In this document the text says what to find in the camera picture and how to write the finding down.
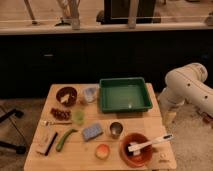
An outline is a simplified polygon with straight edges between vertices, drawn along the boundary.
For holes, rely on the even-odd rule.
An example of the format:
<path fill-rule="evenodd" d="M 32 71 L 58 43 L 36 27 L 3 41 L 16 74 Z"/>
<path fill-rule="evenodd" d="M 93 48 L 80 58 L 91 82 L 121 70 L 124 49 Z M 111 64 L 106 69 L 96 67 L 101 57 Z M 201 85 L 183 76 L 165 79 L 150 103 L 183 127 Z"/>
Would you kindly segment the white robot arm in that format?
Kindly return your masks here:
<path fill-rule="evenodd" d="M 213 88 L 205 84 L 207 69 L 200 63 L 190 63 L 169 71 L 165 76 L 166 87 L 158 96 L 161 113 L 182 106 L 185 100 L 213 117 Z"/>

